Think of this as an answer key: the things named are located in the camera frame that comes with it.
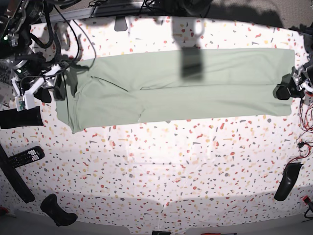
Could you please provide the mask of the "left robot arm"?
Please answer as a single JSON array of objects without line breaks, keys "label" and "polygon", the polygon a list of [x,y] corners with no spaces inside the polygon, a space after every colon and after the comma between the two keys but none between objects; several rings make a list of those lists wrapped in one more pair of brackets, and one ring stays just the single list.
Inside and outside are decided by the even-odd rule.
[{"label": "left robot arm", "polygon": [[282,82],[273,90],[273,96],[279,100],[303,98],[305,93],[313,93],[313,26],[301,24],[290,29],[304,36],[304,49],[309,54],[309,61],[298,69],[292,68],[290,74],[283,76]]}]

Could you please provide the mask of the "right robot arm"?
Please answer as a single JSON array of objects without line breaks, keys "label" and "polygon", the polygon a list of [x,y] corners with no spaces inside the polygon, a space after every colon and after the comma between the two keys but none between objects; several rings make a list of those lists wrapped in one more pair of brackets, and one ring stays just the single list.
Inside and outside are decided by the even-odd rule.
[{"label": "right robot arm", "polygon": [[[2,0],[0,2],[0,61],[14,73],[16,95],[26,101],[26,94],[44,103],[52,98],[64,100],[65,70],[74,65],[61,55],[58,33],[52,28],[50,12],[55,7],[66,9],[75,0]],[[42,42],[31,33],[31,25],[45,17],[48,41]]]}]

